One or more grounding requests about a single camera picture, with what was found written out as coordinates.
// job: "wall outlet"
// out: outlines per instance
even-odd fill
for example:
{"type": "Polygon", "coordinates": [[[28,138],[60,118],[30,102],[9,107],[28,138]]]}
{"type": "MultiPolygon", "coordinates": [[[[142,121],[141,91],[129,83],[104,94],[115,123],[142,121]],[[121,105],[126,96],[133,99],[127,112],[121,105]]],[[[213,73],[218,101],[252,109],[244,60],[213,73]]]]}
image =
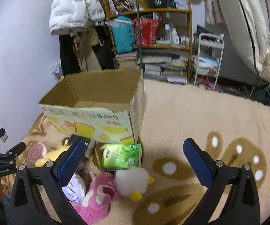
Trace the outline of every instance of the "wall outlet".
{"type": "Polygon", "coordinates": [[[6,134],[0,138],[0,140],[4,143],[6,142],[7,139],[8,139],[8,136],[6,134]]]}

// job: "white puffer jacket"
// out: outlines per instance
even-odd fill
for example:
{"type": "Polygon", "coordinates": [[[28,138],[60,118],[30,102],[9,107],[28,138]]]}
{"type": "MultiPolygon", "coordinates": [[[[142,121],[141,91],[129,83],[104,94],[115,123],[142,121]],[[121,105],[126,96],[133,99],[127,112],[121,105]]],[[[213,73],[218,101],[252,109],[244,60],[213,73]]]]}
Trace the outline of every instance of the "white puffer jacket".
{"type": "Polygon", "coordinates": [[[53,0],[49,32],[51,35],[76,34],[104,18],[99,0],[53,0]]]}

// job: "pink swirl lollipop plush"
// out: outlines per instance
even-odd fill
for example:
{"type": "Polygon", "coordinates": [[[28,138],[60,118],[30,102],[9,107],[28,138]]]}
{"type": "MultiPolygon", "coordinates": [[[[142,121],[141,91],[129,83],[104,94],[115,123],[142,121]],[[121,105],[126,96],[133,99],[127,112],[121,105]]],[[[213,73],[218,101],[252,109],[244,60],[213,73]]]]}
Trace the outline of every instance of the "pink swirl lollipop plush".
{"type": "Polygon", "coordinates": [[[37,160],[43,158],[47,153],[47,148],[42,143],[37,143],[29,150],[27,154],[27,163],[33,167],[37,160]]]}

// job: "cardboard box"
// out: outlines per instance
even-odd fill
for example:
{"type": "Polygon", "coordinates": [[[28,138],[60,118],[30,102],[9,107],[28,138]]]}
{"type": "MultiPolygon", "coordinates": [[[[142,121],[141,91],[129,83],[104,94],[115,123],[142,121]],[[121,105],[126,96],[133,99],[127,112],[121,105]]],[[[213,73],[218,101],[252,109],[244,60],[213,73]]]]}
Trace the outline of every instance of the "cardboard box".
{"type": "Polygon", "coordinates": [[[103,143],[137,143],[145,94],[142,71],[68,75],[39,102],[59,132],[103,143]]]}

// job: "red item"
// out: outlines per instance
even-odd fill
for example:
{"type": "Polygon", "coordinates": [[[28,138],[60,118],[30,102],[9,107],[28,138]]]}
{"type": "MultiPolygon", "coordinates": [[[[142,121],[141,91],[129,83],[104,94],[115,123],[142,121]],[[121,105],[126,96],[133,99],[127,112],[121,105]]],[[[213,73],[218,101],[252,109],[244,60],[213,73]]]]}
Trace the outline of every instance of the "red item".
{"type": "MultiPolygon", "coordinates": [[[[138,28],[137,28],[137,18],[133,19],[133,25],[135,28],[135,43],[138,46],[138,28]]],[[[156,34],[158,33],[160,27],[160,20],[151,18],[140,18],[140,28],[141,28],[141,45],[150,46],[156,42],[156,34]]]]}

